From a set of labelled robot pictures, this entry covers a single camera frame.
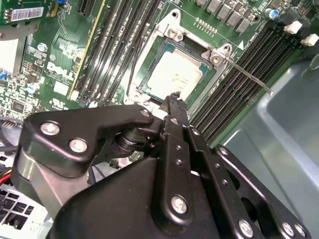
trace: barcode label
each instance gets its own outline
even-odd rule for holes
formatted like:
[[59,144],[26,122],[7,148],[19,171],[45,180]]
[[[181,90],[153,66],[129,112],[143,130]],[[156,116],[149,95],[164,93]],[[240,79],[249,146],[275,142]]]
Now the barcode label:
[[11,12],[11,21],[20,21],[36,17],[42,17],[44,7],[14,9]]

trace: black ram slot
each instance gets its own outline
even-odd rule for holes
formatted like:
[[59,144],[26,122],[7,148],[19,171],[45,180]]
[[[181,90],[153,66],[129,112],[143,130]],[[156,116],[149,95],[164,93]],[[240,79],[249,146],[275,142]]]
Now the black ram slot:
[[[274,28],[265,27],[237,62],[262,82],[268,82],[294,53],[293,37]],[[192,120],[209,144],[222,133],[249,104],[261,87],[237,69],[231,69],[214,94],[206,100]]]

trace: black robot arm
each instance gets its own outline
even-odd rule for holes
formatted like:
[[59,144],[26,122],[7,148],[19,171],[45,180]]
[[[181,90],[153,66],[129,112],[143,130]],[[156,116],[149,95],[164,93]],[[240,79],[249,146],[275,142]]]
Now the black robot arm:
[[[210,149],[175,97],[164,120],[139,105],[38,113],[24,122],[15,186],[54,218],[49,239],[311,238],[224,146]],[[144,152],[87,186],[90,166]]]

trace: red wire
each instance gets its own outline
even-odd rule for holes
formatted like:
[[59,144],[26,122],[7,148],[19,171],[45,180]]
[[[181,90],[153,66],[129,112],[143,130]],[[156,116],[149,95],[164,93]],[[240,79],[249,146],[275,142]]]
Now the red wire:
[[0,179],[0,184],[4,183],[9,177],[11,177],[11,174],[6,175],[5,177]]

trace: capacitor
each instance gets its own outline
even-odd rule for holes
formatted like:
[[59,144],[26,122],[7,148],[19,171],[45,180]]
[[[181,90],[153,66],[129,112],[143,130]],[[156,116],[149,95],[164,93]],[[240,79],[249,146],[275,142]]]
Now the capacitor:
[[26,87],[26,91],[29,94],[34,94],[40,90],[40,85],[38,83],[31,83]]
[[270,20],[274,20],[278,17],[278,11],[271,8],[266,9],[264,14],[265,17],[269,18]]

